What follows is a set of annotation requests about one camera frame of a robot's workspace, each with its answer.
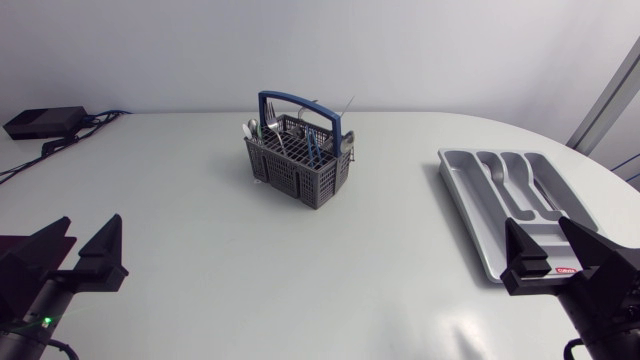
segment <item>black device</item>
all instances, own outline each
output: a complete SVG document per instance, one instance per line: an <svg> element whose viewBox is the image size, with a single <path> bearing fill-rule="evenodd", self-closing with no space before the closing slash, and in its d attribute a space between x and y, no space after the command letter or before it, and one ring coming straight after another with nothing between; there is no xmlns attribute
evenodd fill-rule
<svg viewBox="0 0 640 360"><path fill-rule="evenodd" d="M640 359L640 249L620 246L593 230L559 220L583 270L568 278L541 279L551 267L545 251L513 219L506 221L507 269L502 273L510 295L555 295L594 360Z"/></svg>
<svg viewBox="0 0 640 360"><path fill-rule="evenodd" d="M31 109L11 119L4 129L13 140L69 138L81 129L85 116L82 106Z"/></svg>
<svg viewBox="0 0 640 360"><path fill-rule="evenodd" d="M80 250L73 270L58 270L76 241L65 236L70 223L63 217L31 236L0 236L0 359L37 360L47 345L73 353L51 339L73 296L116 292L129 274L117 214Z"/></svg>

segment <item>cutlery tray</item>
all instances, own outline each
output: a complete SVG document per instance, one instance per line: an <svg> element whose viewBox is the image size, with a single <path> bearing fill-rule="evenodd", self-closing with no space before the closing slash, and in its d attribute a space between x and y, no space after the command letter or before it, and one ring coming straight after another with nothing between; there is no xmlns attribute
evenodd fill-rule
<svg viewBox="0 0 640 360"><path fill-rule="evenodd" d="M546 277L582 270L558 225L561 216L600 232L595 220L542 154L440 149L440 173L471 234L489 280L507 267L505 221L513 218L548 254Z"/></svg>
<svg viewBox="0 0 640 360"><path fill-rule="evenodd" d="M332 119L337 120L332 131L286 114L278 116L278 130L287 153L285 156L275 132L265 123L264 109L267 97L288 100L321 115L330 110L293 95L263 91L260 93L262 140L246 137L244 139L256 179L270 183L285 194L299 198L304 204L318 209L338 192L347 180L349 164L353 160L353 148L343 153L340 152L339 146L336 148L336 144L340 143L336 141L339 140L336 139L336 131L339 134L340 117L330 112ZM317 155L315 149L310 156L307 148L309 135L315 138L321 156Z"/></svg>

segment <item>power adapter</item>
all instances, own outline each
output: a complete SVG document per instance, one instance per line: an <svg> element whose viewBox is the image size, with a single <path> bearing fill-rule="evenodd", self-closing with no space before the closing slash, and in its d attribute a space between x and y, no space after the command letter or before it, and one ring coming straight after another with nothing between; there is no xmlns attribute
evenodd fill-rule
<svg viewBox="0 0 640 360"><path fill-rule="evenodd" d="M82 128L87 112L82 106L31 109L4 125L13 140L73 137Z"/></svg>

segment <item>gray plastic tray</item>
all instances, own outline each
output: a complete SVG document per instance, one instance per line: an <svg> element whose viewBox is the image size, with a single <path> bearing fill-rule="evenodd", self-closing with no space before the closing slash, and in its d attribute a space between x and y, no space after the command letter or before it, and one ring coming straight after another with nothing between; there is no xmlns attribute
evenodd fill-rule
<svg viewBox="0 0 640 360"><path fill-rule="evenodd" d="M489 280L507 267L505 220L513 218L547 252L551 272L582 270L558 219L599 226L542 154L526 151L440 149L440 173L471 234Z"/></svg>

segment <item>metal frame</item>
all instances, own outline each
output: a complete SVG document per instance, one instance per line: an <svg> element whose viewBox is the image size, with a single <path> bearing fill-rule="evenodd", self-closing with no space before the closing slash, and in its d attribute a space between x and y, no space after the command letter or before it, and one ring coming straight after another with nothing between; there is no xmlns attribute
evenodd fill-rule
<svg viewBox="0 0 640 360"><path fill-rule="evenodd" d="M567 146L589 155L639 90L640 37L585 119L573 133Z"/></svg>

